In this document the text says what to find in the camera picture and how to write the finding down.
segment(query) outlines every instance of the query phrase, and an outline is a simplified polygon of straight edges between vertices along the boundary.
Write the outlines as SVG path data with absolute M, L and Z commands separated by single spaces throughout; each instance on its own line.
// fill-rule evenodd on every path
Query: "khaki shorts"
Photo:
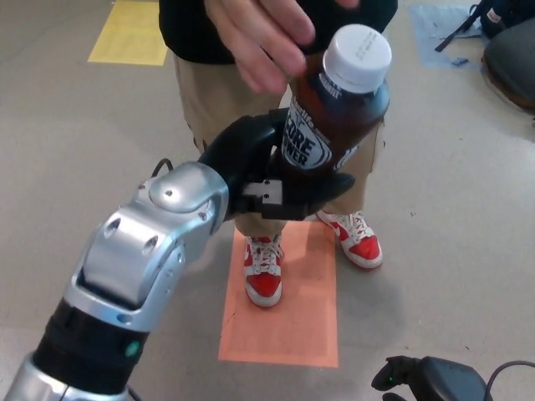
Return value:
M 177 57 L 175 65 L 184 118 L 200 152 L 240 117 L 265 114 L 281 104 L 282 96 L 252 92 L 235 65 L 190 63 Z M 327 213 L 348 215 L 363 209 L 366 179 L 384 147 L 381 127 L 382 124 L 366 137 L 342 168 L 353 175 L 356 182 L 351 190 L 325 206 Z M 236 219 L 236 227 L 244 236 L 272 236 L 278 234 L 284 224 L 284 221 L 263 220 L 255 214 Z

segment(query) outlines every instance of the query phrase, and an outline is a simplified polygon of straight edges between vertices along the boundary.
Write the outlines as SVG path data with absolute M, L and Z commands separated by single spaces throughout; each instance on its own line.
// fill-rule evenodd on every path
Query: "plastic bottle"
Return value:
M 309 60 L 296 78 L 284 126 L 285 176 L 301 180 L 344 165 L 388 109 L 391 60 L 385 37 L 358 24 L 342 27 L 323 57 Z

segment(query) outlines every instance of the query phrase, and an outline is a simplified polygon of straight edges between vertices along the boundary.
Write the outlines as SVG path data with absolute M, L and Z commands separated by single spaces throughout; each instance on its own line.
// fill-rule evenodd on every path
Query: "blue floor mat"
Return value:
M 409 6 L 420 60 L 426 67 L 452 68 L 452 69 L 479 69 L 480 60 L 468 58 L 451 59 L 447 48 L 438 53 L 438 46 L 447 36 L 454 32 L 468 18 L 469 6 L 435 6 L 430 4 L 416 4 Z M 477 20 L 468 31 L 460 33 L 456 39 L 479 38 L 486 42 L 482 33 L 481 23 Z

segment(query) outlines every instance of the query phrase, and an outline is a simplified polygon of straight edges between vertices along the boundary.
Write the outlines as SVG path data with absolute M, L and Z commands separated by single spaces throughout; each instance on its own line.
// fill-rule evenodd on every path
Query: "person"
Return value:
M 236 119 L 278 108 L 307 57 L 321 54 L 339 28 L 361 23 L 383 32 L 397 7 L 397 0 L 160 0 L 160 30 L 174 54 L 182 110 L 197 149 L 203 152 Z M 363 269 L 383 261 L 362 215 L 366 180 L 383 147 L 379 131 L 368 135 L 343 168 L 355 177 L 354 187 L 317 214 Z M 246 237 L 247 295 L 271 307 L 283 288 L 284 222 L 258 215 L 235 222 Z

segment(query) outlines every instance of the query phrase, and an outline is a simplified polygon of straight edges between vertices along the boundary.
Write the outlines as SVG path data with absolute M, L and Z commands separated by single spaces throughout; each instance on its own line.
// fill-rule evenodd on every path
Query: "white bottle cap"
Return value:
M 392 50 L 383 35 L 365 25 L 346 25 L 334 34 L 324 54 L 325 73 L 354 94 L 374 92 L 385 81 Z

